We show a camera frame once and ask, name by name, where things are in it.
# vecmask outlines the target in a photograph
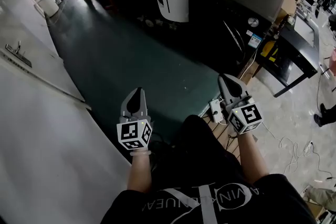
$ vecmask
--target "door handle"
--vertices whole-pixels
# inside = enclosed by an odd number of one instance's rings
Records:
[[[17,48],[14,49],[12,46],[6,44],[5,49],[8,50],[12,55],[14,55],[17,59],[24,62],[26,65],[32,67],[31,61],[29,61],[23,54],[20,54],[19,51],[21,49],[21,40],[19,40],[17,44]]]

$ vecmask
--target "white container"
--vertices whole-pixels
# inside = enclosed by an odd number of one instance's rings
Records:
[[[39,0],[37,3],[48,17],[53,16],[59,10],[59,7],[54,0]]]

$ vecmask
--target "wooden pallet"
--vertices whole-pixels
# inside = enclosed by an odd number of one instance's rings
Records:
[[[239,146],[238,146],[238,140],[229,138],[230,136],[236,136],[236,133],[233,129],[232,124],[227,126],[227,124],[219,124],[213,122],[213,118],[211,117],[211,111],[208,110],[203,115],[203,120],[208,124],[208,126],[211,128],[214,136],[216,139],[220,142],[220,144],[225,148],[227,151],[232,153],[236,156],[236,158],[240,162],[240,152],[239,152]]]

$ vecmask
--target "forearm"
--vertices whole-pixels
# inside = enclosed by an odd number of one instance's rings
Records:
[[[238,136],[240,163],[244,175],[250,183],[269,175],[266,163],[262,157],[252,133],[248,132]]]
[[[147,193],[152,185],[149,155],[134,156],[127,189]]]

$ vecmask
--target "black t-shirt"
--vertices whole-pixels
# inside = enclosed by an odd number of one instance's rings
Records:
[[[125,190],[101,223],[316,223],[284,175],[268,175],[253,185],[228,178],[149,194]]]

